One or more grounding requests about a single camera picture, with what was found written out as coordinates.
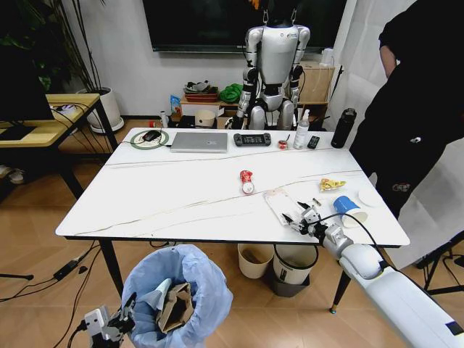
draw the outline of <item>remote control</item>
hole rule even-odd
[[[318,145],[319,139],[320,138],[318,136],[312,136],[310,142],[307,143],[307,148],[314,150]]]
[[[234,134],[233,140],[237,146],[269,146],[270,134]]]

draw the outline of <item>black bottle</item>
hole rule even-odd
[[[336,125],[331,145],[337,149],[342,148],[348,139],[349,132],[355,124],[356,110],[353,108],[346,109],[342,112],[339,123]]]

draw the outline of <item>blue cup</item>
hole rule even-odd
[[[340,196],[333,202],[333,207],[336,212],[341,214],[350,214],[357,218],[361,223],[364,223],[368,219],[368,214],[361,210],[351,199],[347,196]],[[342,215],[341,221],[347,228],[360,227],[356,220],[349,216]]]

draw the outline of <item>metal clamp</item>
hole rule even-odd
[[[291,24],[294,23],[295,19],[297,18],[297,9],[293,9],[293,12],[291,13]]]
[[[268,10],[265,9],[262,13],[262,22],[264,24],[267,24],[268,23],[268,20],[269,20],[269,14],[268,14]]]

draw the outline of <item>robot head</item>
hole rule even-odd
[[[291,16],[301,0],[273,0],[269,6],[268,26],[274,28],[291,27]]]

